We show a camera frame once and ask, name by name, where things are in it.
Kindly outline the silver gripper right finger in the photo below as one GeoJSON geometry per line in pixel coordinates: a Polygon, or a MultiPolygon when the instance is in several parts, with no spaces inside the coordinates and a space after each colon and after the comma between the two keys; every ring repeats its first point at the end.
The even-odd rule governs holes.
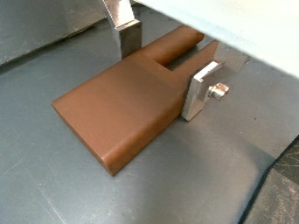
{"type": "Polygon", "coordinates": [[[189,78],[181,108],[181,117],[185,121],[189,121],[201,112],[209,99],[220,101],[226,96],[229,87],[225,81],[238,74],[248,62],[248,56],[224,43],[212,41],[208,46],[212,46],[210,56],[189,78]]]}

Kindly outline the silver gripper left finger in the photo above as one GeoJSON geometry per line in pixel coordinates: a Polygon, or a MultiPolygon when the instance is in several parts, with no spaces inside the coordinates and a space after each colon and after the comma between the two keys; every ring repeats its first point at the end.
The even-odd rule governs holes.
{"type": "Polygon", "coordinates": [[[122,59],[141,48],[141,22],[134,18],[129,0],[101,0],[122,59]]]}

